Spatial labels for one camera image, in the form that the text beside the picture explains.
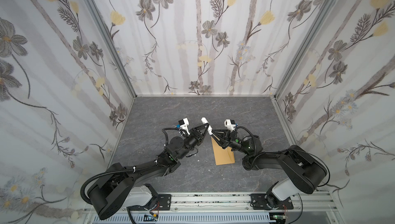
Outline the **white glue stick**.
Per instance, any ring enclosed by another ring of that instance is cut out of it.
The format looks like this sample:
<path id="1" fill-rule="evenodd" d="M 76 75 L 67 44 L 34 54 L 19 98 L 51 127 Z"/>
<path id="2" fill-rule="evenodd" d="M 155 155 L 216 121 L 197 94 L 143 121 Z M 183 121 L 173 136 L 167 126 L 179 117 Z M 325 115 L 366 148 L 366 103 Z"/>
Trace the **white glue stick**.
<path id="1" fill-rule="evenodd" d="M 213 128 L 212 128 L 211 125 L 209 124 L 207 118 L 202 117 L 202 118 L 201 118 L 201 121 L 202 121 L 202 123 L 203 123 L 204 125 L 207 126 L 207 132 L 208 132 L 208 134 L 209 134 L 209 135 L 213 135 Z"/>

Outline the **brown kraft envelope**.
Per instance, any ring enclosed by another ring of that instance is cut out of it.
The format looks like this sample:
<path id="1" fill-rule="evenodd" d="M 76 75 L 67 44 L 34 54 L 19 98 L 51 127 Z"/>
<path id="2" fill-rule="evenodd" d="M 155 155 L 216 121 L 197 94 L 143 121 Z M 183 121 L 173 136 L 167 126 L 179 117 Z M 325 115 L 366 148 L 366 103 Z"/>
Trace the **brown kraft envelope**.
<path id="1" fill-rule="evenodd" d="M 230 147 L 223 149 L 217 144 L 214 138 L 211 138 L 211 142 L 214 151 L 215 163 L 217 166 L 235 163 L 235 155 Z"/>

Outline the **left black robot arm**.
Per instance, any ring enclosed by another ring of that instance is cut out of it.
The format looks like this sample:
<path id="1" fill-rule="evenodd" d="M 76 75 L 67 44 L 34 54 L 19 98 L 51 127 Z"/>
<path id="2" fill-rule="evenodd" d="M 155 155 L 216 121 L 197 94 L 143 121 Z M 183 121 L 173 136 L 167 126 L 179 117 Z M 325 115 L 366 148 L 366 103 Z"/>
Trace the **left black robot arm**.
<path id="1" fill-rule="evenodd" d="M 135 166 L 111 165 L 105 172 L 83 183 L 80 188 L 82 200 L 94 207 L 101 220 L 111 217 L 122 208 L 136 184 L 173 173 L 181 166 L 180 160 L 190 157 L 189 153 L 197 149 L 211 131 L 208 123 L 190 130 L 181 127 L 162 129 L 164 150 L 153 161 Z"/>

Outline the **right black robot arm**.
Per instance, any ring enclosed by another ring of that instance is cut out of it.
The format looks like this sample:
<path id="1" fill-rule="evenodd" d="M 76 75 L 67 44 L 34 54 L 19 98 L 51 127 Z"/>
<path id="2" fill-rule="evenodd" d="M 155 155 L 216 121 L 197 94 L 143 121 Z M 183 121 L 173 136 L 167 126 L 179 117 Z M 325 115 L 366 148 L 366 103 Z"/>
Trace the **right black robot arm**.
<path id="1" fill-rule="evenodd" d="M 209 134 L 222 149 L 244 153 L 242 166 L 245 170 L 281 169 L 285 172 L 285 180 L 271 186 L 261 200 L 252 200 L 252 204 L 264 210 L 285 206 L 295 194 L 312 194 L 329 175 L 323 162 L 297 145 L 277 152 L 265 151 L 259 137 L 245 127 L 215 129 Z"/>

